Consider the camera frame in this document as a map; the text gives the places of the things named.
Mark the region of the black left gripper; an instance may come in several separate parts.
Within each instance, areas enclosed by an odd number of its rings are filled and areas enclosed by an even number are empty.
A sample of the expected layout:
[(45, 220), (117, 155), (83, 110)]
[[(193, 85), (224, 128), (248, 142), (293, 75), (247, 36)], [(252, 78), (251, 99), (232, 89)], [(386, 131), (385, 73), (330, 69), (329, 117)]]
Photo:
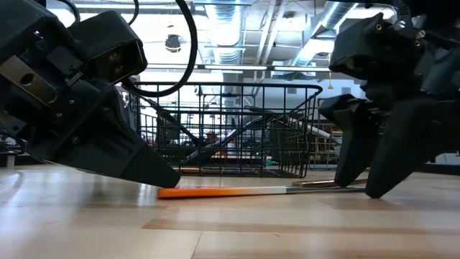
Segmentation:
[(65, 82), (78, 70), (75, 28), (46, 0), (0, 0), (0, 123), (43, 162), (176, 186), (180, 174), (124, 121), (113, 86), (78, 105)]

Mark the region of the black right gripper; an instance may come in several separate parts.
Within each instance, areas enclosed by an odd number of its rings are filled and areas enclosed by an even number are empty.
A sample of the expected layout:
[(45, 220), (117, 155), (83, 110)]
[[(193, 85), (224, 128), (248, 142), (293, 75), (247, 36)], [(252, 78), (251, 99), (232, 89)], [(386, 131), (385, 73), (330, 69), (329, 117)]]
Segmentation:
[[(460, 89), (460, 0), (362, 0), (396, 8), (392, 24), (424, 32), (426, 47), (412, 77), (364, 80), (366, 97), (382, 106)], [(437, 155), (460, 150), (460, 100), (421, 97), (393, 105), (372, 161), (366, 195), (378, 199)]]

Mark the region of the black plastic ladle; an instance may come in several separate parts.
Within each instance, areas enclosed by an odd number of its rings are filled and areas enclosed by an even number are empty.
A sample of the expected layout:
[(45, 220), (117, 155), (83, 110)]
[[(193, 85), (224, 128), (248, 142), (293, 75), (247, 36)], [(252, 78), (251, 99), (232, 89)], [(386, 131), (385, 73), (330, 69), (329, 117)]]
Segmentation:
[(141, 97), (141, 99), (146, 101), (157, 112), (157, 115), (159, 117), (162, 117), (163, 119), (171, 123), (171, 125), (176, 126), (182, 133), (188, 136), (195, 146), (200, 146), (201, 144), (203, 144), (203, 142), (193, 133), (191, 133), (186, 127), (184, 127), (178, 119), (174, 118), (169, 110), (163, 108), (157, 102), (146, 97)]

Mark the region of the orange-handled table knife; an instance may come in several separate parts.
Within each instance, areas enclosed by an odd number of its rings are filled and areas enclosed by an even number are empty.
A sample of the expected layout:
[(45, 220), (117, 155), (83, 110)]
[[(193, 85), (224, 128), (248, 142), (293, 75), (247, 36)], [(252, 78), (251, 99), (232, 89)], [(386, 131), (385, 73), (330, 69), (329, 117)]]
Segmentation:
[(338, 186), (328, 187), (296, 187), (296, 186), (257, 186), (257, 187), (226, 187), (226, 188), (160, 188), (158, 199), (194, 199), (226, 196), (260, 196), (304, 194), (313, 192), (363, 192), (364, 187)]

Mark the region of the pink box grater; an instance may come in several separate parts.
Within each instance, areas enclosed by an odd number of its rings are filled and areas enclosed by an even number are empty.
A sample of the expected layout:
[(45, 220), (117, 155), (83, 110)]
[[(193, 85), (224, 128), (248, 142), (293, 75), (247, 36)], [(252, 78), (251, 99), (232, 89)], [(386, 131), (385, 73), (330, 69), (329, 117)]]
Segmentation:
[(141, 109), (139, 106), (139, 97), (138, 95), (133, 94), (131, 91), (129, 91), (124, 84), (122, 84), (121, 87), (123, 88), (122, 95), (125, 101), (124, 108), (128, 117), (128, 124), (139, 135), (141, 132)]

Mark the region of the long ceiling light strip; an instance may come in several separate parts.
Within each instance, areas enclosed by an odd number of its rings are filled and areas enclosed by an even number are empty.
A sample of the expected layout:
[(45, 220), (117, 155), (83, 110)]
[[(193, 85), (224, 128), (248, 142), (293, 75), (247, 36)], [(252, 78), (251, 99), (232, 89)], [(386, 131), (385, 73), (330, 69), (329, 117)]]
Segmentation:
[[(151, 69), (186, 69), (185, 64), (154, 64), (150, 63), (147, 68)], [(276, 65), (203, 65), (193, 66), (198, 70), (222, 70), (222, 71), (286, 71), (286, 72), (331, 72), (327, 67), (307, 66), (276, 66)]]

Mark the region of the black metal rig frame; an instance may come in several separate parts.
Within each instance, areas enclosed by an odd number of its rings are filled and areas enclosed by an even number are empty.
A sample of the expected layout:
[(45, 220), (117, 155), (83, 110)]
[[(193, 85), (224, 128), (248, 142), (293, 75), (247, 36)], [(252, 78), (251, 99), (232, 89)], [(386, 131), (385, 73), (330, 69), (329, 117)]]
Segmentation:
[[(4, 154), (0, 155), (0, 168), (5, 168), (7, 164), (7, 156)], [(29, 155), (20, 155), (15, 157), (14, 161), (15, 166), (25, 166), (25, 165), (43, 165), (42, 162), (39, 162), (32, 158)], [(334, 164), (316, 164), (308, 166), (310, 170), (335, 170), (336, 165)], [(445, 165), (445, 164), (437, 164), (437, 163), (426, 163), (420, 166), (417, 169), (418, 172), (421, 173), (435, 173), (441, 175), (452, 175), (452, 176), (460, 176), (460, 164), (458, 165)]]

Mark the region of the silver slanted ceiling duct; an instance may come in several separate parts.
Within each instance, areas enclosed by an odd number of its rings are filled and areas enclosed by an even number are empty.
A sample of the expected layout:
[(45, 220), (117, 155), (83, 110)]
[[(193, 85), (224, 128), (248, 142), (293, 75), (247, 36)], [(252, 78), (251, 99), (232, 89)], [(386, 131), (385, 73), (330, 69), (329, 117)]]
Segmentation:
[(303, 46), (291, 60), (291, 65), (307, 66), (318, 53), (331, 53), (339, 27), (359, 4), (327, 1), (320, 14), (311, 17), (303, 30)]

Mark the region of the silver round ceiling duct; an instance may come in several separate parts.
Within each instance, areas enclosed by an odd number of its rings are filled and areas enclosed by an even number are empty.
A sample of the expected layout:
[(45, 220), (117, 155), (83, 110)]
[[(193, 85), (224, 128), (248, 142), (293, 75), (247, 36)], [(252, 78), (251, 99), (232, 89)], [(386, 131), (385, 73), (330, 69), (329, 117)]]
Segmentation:
[(244, 11), (244, 6), (233, 4), (206, 6), (216, 64), (240, 64)]

